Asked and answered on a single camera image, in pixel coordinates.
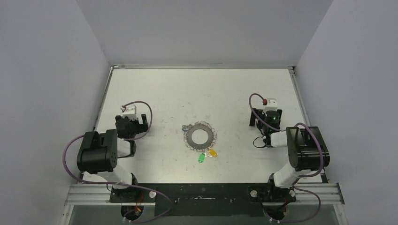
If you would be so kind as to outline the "metal ring disc with keyrings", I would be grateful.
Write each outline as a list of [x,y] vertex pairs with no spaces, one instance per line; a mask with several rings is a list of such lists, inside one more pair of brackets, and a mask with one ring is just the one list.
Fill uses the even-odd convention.
[[211,149],[217,140],[215,129],[206,121],[187,124],[189,129],[183,132],[184,144],[190,150],[205,152]]

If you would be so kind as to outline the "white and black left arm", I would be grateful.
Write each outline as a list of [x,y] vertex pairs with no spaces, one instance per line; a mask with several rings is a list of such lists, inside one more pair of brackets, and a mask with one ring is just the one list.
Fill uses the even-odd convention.
[[118,165],[121,158],[135,156],[137,145],[134,138],[147,132],[149,124],[146,114],[141,115],[142,121],[129,116],[117,115],[115,129],[104,133],[86,132],[83,136],[77,154],[77,167],[81,172],[87,172],[112,182],[115,189],[122,189],[122,196],[128,202],[136,201],[140,189],[134,174]]

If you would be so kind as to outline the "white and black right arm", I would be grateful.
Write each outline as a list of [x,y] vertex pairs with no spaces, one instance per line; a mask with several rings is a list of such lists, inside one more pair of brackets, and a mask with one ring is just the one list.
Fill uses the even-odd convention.
[[251,109],[249,126],[256,127],[262,146],[256,148],[286,148],[288,162],[270,176],[271,185],[266,186],[266,197],[277,201],[301,178],[314,177],[330,163],[330,153],[318,127],[298,123],[286,129],[280,128],[282,110]]

